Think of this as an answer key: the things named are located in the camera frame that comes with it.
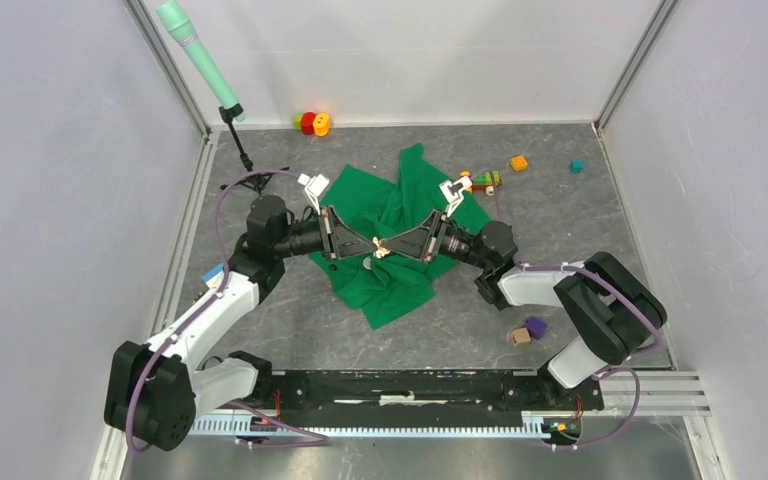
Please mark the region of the silver flower brooch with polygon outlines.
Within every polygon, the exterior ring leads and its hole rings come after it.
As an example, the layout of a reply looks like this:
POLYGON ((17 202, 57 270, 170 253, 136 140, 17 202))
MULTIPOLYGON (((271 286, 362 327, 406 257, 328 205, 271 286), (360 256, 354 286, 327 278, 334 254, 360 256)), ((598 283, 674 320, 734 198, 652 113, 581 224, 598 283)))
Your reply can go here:
POLYGON ((383 259, 391 254, 391 251, 385 247, 381 239, 374 237, 372 242, 375 246, 375 251, 373 252, 375 258, 383 259))

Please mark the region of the green t-shirt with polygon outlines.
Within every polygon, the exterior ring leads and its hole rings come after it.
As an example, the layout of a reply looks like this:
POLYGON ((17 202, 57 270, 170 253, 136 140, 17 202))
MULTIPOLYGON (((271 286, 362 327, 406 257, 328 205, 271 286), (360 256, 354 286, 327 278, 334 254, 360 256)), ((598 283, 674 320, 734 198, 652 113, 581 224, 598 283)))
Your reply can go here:
MULTIPOLYGON (((367 238, 403 233, 425 220, 446 201, 439 185, 448 176, 424 159, 415 144, 400 152, 397 180, 384 180, 347 165, 322 198, 353 230, 367 238)), ((332 262, 315 253, 309 258, 327 275, 334 293, 348 307, 360 309, 378 329, 422 306, 434 296, 433 282, 457 262, 443 256, 425 264, 401 255, 364 256, 332 262)))

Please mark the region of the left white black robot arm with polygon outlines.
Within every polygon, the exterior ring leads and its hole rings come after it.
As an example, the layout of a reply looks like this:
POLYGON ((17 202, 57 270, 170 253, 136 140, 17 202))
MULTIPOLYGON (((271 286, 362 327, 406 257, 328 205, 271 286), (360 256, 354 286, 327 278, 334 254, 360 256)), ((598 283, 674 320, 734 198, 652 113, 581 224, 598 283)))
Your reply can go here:
POLYGON ((114 353, 104 422, 164 451, 176 448, 202 415, 243 400, 266 405, 274 394, 264 374, 269 362, 233 354, 208 369, 199 366, 244 315, 257 308, 285 273, 285 259, 321 253, 331 260, 370 255, 376 244, 349 228, 331 206, 296 219, 284 200, 253 201, 246 231, 220 266, 217 283, 164 331, 142 344, 124 342, 114 353))

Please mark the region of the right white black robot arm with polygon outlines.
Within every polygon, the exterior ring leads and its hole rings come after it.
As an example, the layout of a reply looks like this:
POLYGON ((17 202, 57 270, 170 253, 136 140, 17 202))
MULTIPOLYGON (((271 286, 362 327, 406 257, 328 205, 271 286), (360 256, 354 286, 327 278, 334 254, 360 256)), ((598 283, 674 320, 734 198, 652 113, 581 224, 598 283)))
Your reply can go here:
POLYGON ((376 244, 424 263, 445 256, 480 269, 475 280, 479 294, 499 310, 524 305, 563 309, 577 335, 541 369, 538 396, 551 408, 572 401, 583 381, 654 350, 663 341, 660 330, 667 320, 663 305, 608 252, 582 262, 520 263, 510 225, 490 221, 471 233, 441 211, 376 244))

